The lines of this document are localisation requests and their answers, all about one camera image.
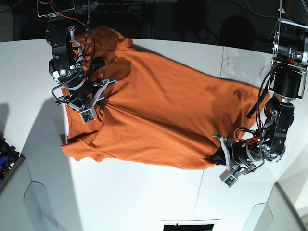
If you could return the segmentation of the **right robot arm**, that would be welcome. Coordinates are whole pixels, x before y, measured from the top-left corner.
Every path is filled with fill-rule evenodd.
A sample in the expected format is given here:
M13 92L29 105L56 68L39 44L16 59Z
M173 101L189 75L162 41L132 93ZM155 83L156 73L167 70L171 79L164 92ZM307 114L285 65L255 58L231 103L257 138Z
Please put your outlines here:
M91 80L90 77L105 66L102 58L94 58L87 54L88 36L90 30L91 1L87 1L87 20L84 23L84 41L80 43L75 37L76 26L67 23L70 18L66 12L75 10L75 2L65 2L58 7L54 0L39 0L37 2L38 17L47 17L48 27L45 30L46 42L52 48L52 59L49 61L49 74L57 84L56 88L64 88L68 95L54 96L57 105L64 104L79 113L86 124L97 119L96 108L101 107L105 99L104 91L114 78Z

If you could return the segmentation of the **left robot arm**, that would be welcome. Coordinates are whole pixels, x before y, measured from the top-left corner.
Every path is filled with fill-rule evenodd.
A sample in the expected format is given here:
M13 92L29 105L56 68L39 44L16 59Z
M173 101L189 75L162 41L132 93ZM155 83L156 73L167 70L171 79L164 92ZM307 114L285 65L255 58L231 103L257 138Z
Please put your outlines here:
M278 11L271 69L247 114L247 118L256 117L257 129L250 132L249 139L238 137L241 132L249 132L245 127L237 128L233 138L215 134L220 148L210 161L226 167L220 179L228 186L239 176L256 171L255 162L280 161L287 131L294 120L293 101L304 96L308 74L308 3L282 0Z

